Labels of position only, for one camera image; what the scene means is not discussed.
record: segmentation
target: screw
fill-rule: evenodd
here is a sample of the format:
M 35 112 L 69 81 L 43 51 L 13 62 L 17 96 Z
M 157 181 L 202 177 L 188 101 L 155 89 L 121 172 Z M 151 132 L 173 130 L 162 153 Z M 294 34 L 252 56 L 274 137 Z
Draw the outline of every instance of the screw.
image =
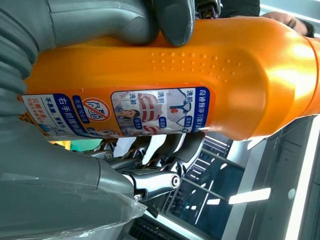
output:
M 140 201 L 141 199 L 143 199 L 143 195 L 142 194 L 137 194 L 137 195 L 134 195 L 133 197 L 133 199 L 136 202 L 138 202 L 138 201 Z
M 173 188 L 176 189 L 180 184 L 180 178 L 178 175 L 174 175 L 171 179 L 171 185 Z

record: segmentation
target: bottle label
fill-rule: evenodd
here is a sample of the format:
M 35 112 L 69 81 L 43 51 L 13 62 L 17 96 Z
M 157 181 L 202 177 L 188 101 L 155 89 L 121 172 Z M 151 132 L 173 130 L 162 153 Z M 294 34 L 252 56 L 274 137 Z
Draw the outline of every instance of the bottle label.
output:
M 206 87 L 77 93 L 22 95 L 20 118 L 57 140 L 191 133 L 208 125 L 214 99 Z
M 114 92 L 112 104 L 125 136 L 190 133 L 206 124 L 206 87 Z

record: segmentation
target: orange bottle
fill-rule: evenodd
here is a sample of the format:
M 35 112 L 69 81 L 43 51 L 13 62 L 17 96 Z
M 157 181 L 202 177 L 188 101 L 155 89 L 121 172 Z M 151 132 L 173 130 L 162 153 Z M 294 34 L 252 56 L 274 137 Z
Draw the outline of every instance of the orange bottle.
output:
M 320 113 L 320 42 L 266 18 L 198 20 L 186 46 L 105 37 L 40 56 L 21 119 L 51 139 L 271 135 Z

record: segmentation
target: transparent plastic bag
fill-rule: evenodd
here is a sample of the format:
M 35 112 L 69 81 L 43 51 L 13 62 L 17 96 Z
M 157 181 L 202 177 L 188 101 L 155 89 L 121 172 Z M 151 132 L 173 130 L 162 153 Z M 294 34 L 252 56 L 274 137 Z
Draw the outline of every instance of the transparent plastic bag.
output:
M 85 237 L 124 225 L 146 209 L 119 192 L 61 186 L 32 176 L 2 175 L 0 239 Z

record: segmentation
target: metal robotic hand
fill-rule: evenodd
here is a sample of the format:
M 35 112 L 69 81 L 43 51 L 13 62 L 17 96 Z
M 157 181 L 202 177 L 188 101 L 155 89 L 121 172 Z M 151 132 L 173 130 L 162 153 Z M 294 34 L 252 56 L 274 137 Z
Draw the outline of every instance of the metal robotic hand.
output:
M 106 158 L 110 149 L 114 151 L 112 146 L 115 139 L 103 140 L 97 148 L 84 154 L 106 160 L 132 184 L 134 200 L 148 201 L 177 189 L 180 179 L 199 156 L 205 137 L 204 132 L 168 135 L 145 165 L 143 160 L 150 145 L 151 136 L 137 137 L 122 157 Z

